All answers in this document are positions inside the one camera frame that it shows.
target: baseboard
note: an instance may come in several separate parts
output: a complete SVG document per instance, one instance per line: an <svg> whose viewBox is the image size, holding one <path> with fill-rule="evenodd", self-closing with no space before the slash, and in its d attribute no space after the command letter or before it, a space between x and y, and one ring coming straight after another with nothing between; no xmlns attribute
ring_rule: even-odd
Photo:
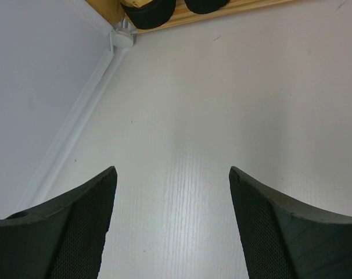
<svg viewBox="0 0 352 279"><path fill-rule="evenodd" d="M118 49L113 54L105 50L31 179L15 212L45 202L48 192L126 52L127 50Z"/></svg>

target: wooden shelf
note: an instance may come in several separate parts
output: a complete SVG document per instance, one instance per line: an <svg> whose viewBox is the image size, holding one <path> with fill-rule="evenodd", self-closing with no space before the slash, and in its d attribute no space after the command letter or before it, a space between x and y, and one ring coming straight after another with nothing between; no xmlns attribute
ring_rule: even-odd
<svg viewBox="0 0 352 279"><path fill-rule="evenodd" d="M116 25L124 17L120 0L86 0L107 22Z"/></svg>
<svg viewBox="0 0 352 279"><path fill-rule="evenodd" d="M154 30L164 29L172 26L177 26L190 22L197 22L203 19L212 19L218 16L230 15L232 13L242 12L244 10L251 10L262 8L266 6L276 5L280 3L293 2L295 0L230 0L230 2L220 10L206 15L197 15L191 12L184 2L184 0L176 1L176 9L171 19L162 26L150 30L138 30L139 33L150 32Z"/></svg>

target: white floor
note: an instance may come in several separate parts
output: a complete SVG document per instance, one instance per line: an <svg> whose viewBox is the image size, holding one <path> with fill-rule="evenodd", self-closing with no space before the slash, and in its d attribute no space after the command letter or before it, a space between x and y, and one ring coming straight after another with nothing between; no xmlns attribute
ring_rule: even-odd
<svg viewBox="0 0 352 279"><path fill-rule="evenodd" d="M232 165L352 215L352 0L140 36L48 198L110 165L101 279L247 278Z"/></svg>

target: hole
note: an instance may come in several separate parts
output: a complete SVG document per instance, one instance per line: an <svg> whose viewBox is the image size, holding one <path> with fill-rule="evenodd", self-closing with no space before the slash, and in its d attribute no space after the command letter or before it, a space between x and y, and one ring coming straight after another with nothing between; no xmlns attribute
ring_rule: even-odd
<svg viewBox="0 0 352 279"><path fill-rule="evenodd" d="M16 213L12 214L7 219L16 219L16 218L25 217L27 215L28 215L28 213L26 211L20 211L20 212L16 212Z"/></svg>

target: white wall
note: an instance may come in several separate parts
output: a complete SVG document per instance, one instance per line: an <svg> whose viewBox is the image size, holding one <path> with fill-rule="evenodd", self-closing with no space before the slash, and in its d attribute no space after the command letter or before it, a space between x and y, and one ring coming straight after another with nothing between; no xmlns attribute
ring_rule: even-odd
<svg viewBox="0 0 352 279"><path fill-rule="evenodd" d="M235 165L352 215L352 0L144 34L48 198L118 171L99 278L247 278Z"/></svg>
<svg viewBox="0 0 352 279"><path fill-rule="evenodd" d="M67 0L0 1L0 217L13 213L103 51Z"/></svg>

